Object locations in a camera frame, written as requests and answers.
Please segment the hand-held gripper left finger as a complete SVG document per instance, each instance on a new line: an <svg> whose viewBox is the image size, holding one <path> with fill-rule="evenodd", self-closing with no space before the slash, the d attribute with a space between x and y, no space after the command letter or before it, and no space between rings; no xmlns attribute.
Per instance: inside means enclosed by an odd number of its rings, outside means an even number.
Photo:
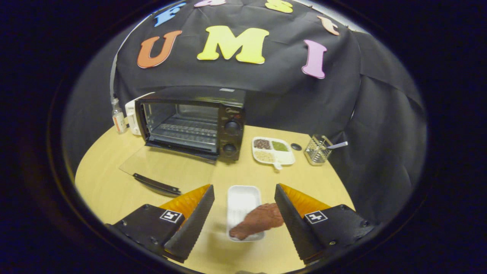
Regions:
<svg viewBox="0 0 487 274"><path fill-rule="evenodd" d="M207 184L171 201L144 204L111 225L111 232L151 254L179 263L188 259L215 200Z"/></svg>

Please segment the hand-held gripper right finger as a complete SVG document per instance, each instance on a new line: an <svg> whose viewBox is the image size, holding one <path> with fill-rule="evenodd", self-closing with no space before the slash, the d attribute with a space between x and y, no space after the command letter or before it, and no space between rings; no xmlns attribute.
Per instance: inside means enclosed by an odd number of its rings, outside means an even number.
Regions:
<svg viewBox="0 0 487 274"><path fill-rule="evenodd" d="M329 206L281 183L274 199L304 264L343 256L375 229L374 222L345 204Z"/></svg>

